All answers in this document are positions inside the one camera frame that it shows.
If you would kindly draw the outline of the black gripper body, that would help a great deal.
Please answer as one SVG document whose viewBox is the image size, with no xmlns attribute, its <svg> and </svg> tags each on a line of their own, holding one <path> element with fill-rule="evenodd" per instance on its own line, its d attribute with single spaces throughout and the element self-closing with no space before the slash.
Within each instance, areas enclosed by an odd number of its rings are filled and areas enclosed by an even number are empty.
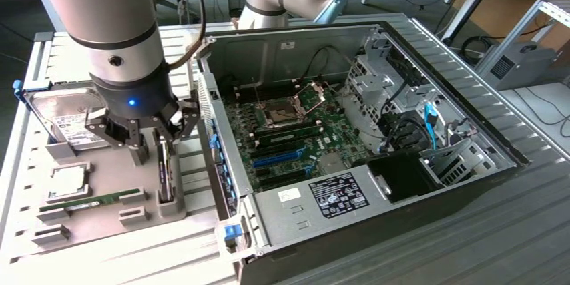
<svg viewBox="0 0 570 285">
<path fill-rule="evenodd" d="M 169 73 L 169 65 L 161 64 L 143 79 L 126 83 L 109 82 L 93 75 L 111 114 L 125 119 L 142 119 L 162 113 L 171 118 L 178 111 L 178 99 Z"/>
</svg>

